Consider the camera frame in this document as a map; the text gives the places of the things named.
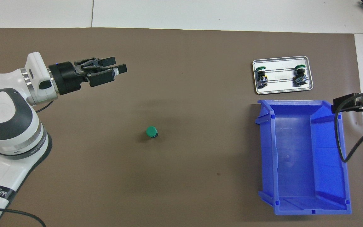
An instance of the brown mat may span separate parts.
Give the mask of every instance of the brown mat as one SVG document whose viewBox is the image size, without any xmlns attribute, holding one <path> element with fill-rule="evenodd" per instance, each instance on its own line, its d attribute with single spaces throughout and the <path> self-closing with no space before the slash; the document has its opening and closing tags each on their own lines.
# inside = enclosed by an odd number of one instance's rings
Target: brown mat
<svg viewBox="0 0 363 227">
<path fill-rule="evenodd" d="M 351 34 L 0 29 L 0 73 L 44 62 L 115 56 L 115 82 L 59 97 L 39 114 L 53 150 L 12 209 L 48 226 L 363 226 L 363 145 L 349 162 L 352 215 L 276 216 L 261 190 L 258 99 L 359 92 Z M 314 89 L 256 95 L 255 59 L 308 56 Z M 347 148 L 362 116 L 344 116 Z M 149 125 L 160 136 L 148 139 Z M 6 214 L 0 226 L 35 226 Z"/>
</svg>

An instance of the green cap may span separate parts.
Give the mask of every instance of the green cap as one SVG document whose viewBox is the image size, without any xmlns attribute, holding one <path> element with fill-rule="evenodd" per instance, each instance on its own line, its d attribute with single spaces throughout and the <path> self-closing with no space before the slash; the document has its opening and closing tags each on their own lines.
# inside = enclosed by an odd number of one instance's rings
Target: green cap
<svg viewBox="0 0 363 227">
<path fill-rule="evenodd" d="M 297 66 L 295 67 L 295 69 L 299 69 L 299 68 L 306 68 L 306 66 L 305 66 L 305 65 L 297 65 Z"/>
<path fill-rule="evenodd" d="M 264 67 L 264 66 L 257 67 L 257 68 L 256 68 L 256 71 L 258 71 L 258 70 L 262 70 L 262 69 L 265 69 L 265 67 Z"/>
<path fill-rule="evenodd" d="M 158 135 L 158 131 L 154 126 L 149 126 L 147 128 L 147 135 L 151 138 L 155 138 Z"/>
</svg>

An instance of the blue plastic bin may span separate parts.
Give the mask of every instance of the blue plastic bin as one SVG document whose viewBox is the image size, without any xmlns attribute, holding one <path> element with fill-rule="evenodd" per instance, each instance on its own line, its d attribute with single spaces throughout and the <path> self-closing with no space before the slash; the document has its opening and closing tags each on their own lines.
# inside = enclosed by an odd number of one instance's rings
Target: blue plastic bin
<svg viewBox="0 0 363 227">
<path fill-rule="evenodd" d="M 334 136 L 334 114 L 322 100 L 259 100 L 261 199 L 278 215 L 350 214 L 347 164 Z M 343 123 L 338 117 L 341 144 Z"/>
</svg>

